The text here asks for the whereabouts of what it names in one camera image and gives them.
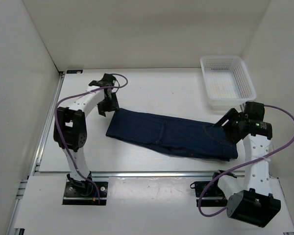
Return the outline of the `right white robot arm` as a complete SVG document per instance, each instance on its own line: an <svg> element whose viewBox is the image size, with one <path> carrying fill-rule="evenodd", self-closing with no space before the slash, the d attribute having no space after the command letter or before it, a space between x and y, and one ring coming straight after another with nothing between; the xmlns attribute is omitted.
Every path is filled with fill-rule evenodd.
<svg viewBox="0 0 294 235"><path fill-rule="evenodd" d="M239 184L232 173L222 175L211 182L214 195L225 195L226 214L257 227L265 227L280 211L281 202L275 199L269 183L269 153L272 139L272 125L264 122L265 107L262 103L246 102L242 112L230 109L215 127L222 127L225 138L233 144L243 141L245 149L244 183Z"/></svg>

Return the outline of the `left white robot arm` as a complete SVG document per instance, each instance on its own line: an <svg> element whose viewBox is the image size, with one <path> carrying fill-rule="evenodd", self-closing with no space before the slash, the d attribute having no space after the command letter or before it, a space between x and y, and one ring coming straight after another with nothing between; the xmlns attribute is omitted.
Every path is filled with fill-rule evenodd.
<svg viewBox="0 0 294 235"><path fill-rule="evenodd" d="M66 155L69 182L82 196L91 194L95 187L83 150L87 140L86 117L94 108L101 116L119 109L112 91L115 85L119 85L116 74L105 73L101 80L91 81L84 93L60 100L54 111L53 139Z"/></svg>

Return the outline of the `dark blue denim trousers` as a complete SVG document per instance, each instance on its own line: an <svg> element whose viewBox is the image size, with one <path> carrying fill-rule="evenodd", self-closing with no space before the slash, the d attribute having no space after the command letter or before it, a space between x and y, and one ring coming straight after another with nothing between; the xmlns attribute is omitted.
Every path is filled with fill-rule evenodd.
<svg viewBox="0 0 294 235"><path fill-rule="evenodd" d="M119 109L106 136L178 157L238 158L237 146L226 140L221 127L209 122Z"/></svg>

